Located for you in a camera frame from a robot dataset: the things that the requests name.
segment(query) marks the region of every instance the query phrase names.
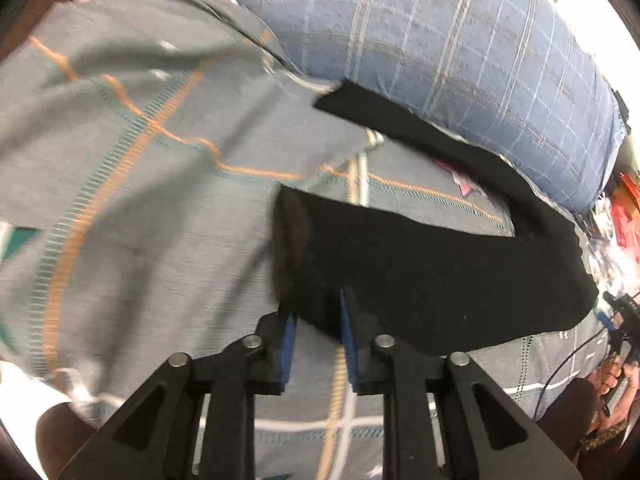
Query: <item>hand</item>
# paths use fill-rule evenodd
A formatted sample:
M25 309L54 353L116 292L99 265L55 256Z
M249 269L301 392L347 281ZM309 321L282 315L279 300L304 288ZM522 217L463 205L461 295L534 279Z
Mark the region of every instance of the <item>hand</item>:
M588 375L587 380L593 384L599 396L606 394L618 384L618 377L622 373L620 361L622 361L620 356L605 359L600 368Z
M626 386L625 393L620 398L620 401L617 403L616 407L611 411L611 416L607 417L602 411L598 413L599 433L607 431L609 428L612 428L619 422L625 420L629 415L629 411L631 410L631 404L636 398L636 392L638 391L640 382L638 378L638 363L633 363L632 365L625 364L622 368L622 372L629 381L628 385Z

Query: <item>metal screw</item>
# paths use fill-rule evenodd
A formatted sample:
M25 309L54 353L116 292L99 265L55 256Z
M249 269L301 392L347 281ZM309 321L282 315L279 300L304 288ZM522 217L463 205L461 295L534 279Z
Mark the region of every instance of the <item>metal screw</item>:
M251 334L242 339L242 344L247 348L258 348L262 345L262 338L259 335Z
M380 348L391 348L396 344L396 340L393 338L393 336L390 336L388 334L380 334L376 336L375 342L376 345L378 345Z
M449 359L456 366L466 366L469 364L469 356L464 352L453 352L449 356Z
M180 368L189 362L189 356L182 352L176 352L169 357L169 364L175 368Z

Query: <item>black garment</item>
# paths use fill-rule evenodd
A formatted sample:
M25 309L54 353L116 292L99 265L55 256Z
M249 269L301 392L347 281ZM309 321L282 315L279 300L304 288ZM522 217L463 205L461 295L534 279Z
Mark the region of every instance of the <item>black garment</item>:
M574 226L498 156L349 82L316 107L435 156L505 196L516 236L428 226L284 187L273 233L281 311L339 338L338 291L350 285L382 332L436 355L568 330L587 315L597 291Z

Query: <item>wire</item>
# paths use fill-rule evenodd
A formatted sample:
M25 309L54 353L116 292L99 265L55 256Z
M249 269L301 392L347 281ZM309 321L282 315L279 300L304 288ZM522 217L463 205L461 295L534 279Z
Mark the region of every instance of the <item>wire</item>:
M590 338L587 339L587 341L585 341L584 343L582 343L580 346L578 346L578 348L576 348L573 352L571 352L566 359L564 359L564 361L562 361L559 365L558 368L556 368L556 371L553 372L551 374L551 377L548 378L548 380L546 380L545 385L542 387L542 391L540 392L540 396L538 397L538 403L536 404L536 410L533 412L533 420L536 420L536 417L538 416L538 410L540 408L540 402L542 402L542 397L544 396L546 389L548 388L549 384L551 384L551 380L556 376L556 374L562 369L562 367L567 363L567 361L569 359L571 359L574 355L576 355L580 350L582 350L585 346L587 346L591 341L593 341L594 339L596 339L600 334L602 334L605 330L607 329L607 327L604 327L602 330L600 330L597 334L591 336Z

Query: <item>patterned fabric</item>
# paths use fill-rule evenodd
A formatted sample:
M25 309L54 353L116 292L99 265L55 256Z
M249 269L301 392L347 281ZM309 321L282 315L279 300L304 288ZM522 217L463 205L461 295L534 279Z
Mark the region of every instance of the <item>patterned fabric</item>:
M624 136L612 92L546 0L238 0L303 73L347 77L507 157L584 212Z
M331 86L267 50L284 54L233 0L91 0L54 7L0 66L0 217L40 230L0 269L0 354L64 384L87 418L105 420L173 352L219 352L276 310L281 183L513 235L502 200L464 198L428 158L315 110ZM531 414L599 329L590 315L473 358ZM579 351L543 407L605 350ZM286 393L256 410L260 478L380 478L382 400L355 396L344 351L310 326Z

